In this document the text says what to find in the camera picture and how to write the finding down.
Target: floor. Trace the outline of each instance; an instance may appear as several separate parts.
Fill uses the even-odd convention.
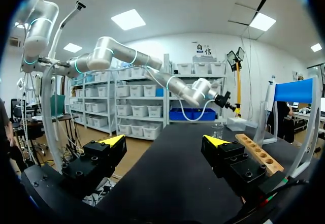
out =
[[[103,133],[103,132],[93,130],[93,129],[86,129],[84,126],[79,125],[79,124],[76,124],[76,126],[77,126],[77,129],[79,132],[79,138],[80,138],[82,146],[91,140],[101,140],[101,139],[110,138],[110,136],[107,133]],[[68,141],[65,134],[62,131],[63,128],[60,128],[60,138],[61,138],[60,141],[61,141],[62,147],[64,147]],[[306,131],[301,131],[301,132],[295,134],[294,145],[299,147],[304,140],[305,134],[306,134]],[[40,144],[46,144],[45,135],[41,138],[38,138],[37,142]],[[134,139],[134,138],[127,137],[126,138],[127,153],[125,154],[124,158],[121,160],[121,162],[116,167],[114,174],[117,176],[120,176],[120,177],[124,176],[132,168],[132,166],[140,159],[140,157],[150,147],[151,144],[152,144],[152,141],[140,140],[140,139]],[[324,140],[318,139],[316,147],[323,148],[324,144],[325,144]],[[321,150],[321,152],[314,154],[314,157],[320,158],[322,151],[323,151],[323,149]],[[53,159],[53,158],[49,151],[47,152],[46,156],[40,157],[41,162],[45,162],[50,159]],[[17,166],[15,165],[14,162],[13,162],[13,166],[15,169],[17,169]]]

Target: black table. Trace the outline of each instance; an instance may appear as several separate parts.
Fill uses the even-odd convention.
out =
[[[248,127],[244,133],[253,138],[255,129]],[[205,134],[213,134],[211,126],[168,125],[97,207],[110,216],[145,221],[223,223],[234,217],[242,206],[241,199],[223,178],[215,176],[201,154]],[[225,128],[223,139],[233,141],[235,134]],[[285,170],[298,153],[297,148],[281,139],[263,149]],[[316,163],[313,160],[299,179],[309,179]],[[300,189],[297,186],[288,190],[281,206],[287,206]]]

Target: ceiling light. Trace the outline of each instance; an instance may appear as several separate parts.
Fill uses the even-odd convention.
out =
[[[262,13],[258,13],[249,26],[260,29],[262,31],[267,31],[276,20]]]
[[[24,28],[24,26],[22,24],[19,24],[19,22],[15,22],[15,26],[17,28]],[[27,29],[28,28],[28,23],[25,23],[25,28]]]
[[[111,18],[117,25],[123,30],[129,30],[131,28],[140,27],[146,25],[139,13],[132,9],[127,12],[123,12]]]
[[[321,50],[321,46],[320,46],[320,44],[318,43],[318,44],[313,45],[313,46],[311,47],[311,49],[312,49],[314,52],[316,52],[316,51],[318,51],[318,50]]]
[[[73,52],[73,53],[76,53],[77,51],[81,50],[82,47],[78,46],[78,45],[74,45],[72,43],[69,43],[67,44],[63,50],[67,50],[67,51],[70,51],[70,52]]]

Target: wooden block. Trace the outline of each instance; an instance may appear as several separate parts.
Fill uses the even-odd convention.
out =
[[[254,159],[266,166],[268,175],[272,176],[277,171],[282,172],[284,170],[282,165],[245,134],[236,134],[236,139],[248,149]]]

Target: yellow label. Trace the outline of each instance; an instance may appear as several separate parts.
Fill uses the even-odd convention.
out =
[[[116,144],[117,141],[119,141],[123,137],[125,137],[124,134],[113,137],[113,138],[110,138],[110,139],[101,140],[101,141],[98,141],[98,142],[99,143],[109,144],[109,145],[113,146],[114,144]]]
[[[209,140],[214,146],[218,147],[218,145],[223,144],[223,143],[230,143],[228,141],[222,140],[222,139],[217,139],[212,136],[208,135],[203,135],[203,137],[206,137],[207,140]]]

